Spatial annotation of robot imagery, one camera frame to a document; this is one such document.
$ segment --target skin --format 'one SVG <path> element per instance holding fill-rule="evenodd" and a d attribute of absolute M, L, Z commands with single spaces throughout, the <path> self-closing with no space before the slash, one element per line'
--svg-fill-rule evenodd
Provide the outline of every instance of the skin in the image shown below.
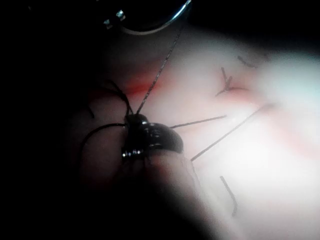
<path fill-rule="evenodd" d="M 179 25 L 177 22 L 147 36 L 121 34 L 117 43 L 106 46 L 106 71 L 97 81 L 109 87 L 103 79 L 114 80 L 136 111 Z M 245 66 L 238 56 L 257 68 Z M 224 89 L 221 67 L 227 77 L 232 76 L 232 87 L 248 91 L 226 91 L 215 97 Z M 222 239 L 319 239 L 319 76 L 320 59 L 308 52 L 258 48 L 220 33 L 190 25 L 184 28 L 141 114 L 150 122 L 167 126 L 227 117 L 177 128 L 184 142 L 183 159 L 191 159 L 260 107 L 274 104 L 192 164 L 188 162 L 194 170 L 191 177 L 197 179 L 202 192 L 201 205 L 210 209 L 208 228 L 219 229 Z M 89 131 L 104 124 L 123 123 L 126 105 L 120 99 L 97 90 L 89 95 L 95 118 L 83 109 L 65 129 L 65 149 L 71 164 Z M 123 167 L 120 151 L 125 139 L 124 128 L 112 127 L 87 142 L 81 167 L 86 185 L 99 189 L 111 184 Z M 236 197 L 238 211 L 234 217 L 232 199 L 220 176 Z M 178 185 L 179 181 L 170 182 Z"/>

